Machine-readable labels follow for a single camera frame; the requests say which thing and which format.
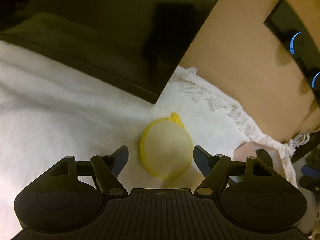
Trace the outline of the black monitor base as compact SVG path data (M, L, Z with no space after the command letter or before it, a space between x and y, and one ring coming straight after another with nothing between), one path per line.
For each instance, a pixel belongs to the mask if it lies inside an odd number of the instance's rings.
M218 0L1 0L1 40L156 103Z

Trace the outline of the yellow rimmed round pouch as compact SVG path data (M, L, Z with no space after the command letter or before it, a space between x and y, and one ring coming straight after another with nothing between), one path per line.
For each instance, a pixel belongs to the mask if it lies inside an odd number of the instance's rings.
M193 142L177 113L157 119L144 130L139 156L153 176L167 180L181 176L193 161Z

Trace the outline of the white textured table cloth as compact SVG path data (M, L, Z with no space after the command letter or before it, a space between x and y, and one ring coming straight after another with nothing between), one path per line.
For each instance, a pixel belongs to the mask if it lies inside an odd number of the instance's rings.
M21 230L14 212L17 194L65 156L88 160L129 148L119 175L133 188L195 189L203 175L195 164L164 181L139 158L144 129L153 121L180 116L193 144L229 157L255 141L279 151L285 178L296 184L292 149L264 134L240 103L200 78L196 69L176 68L161 96L150 104L59 62L1 43L1 239Z

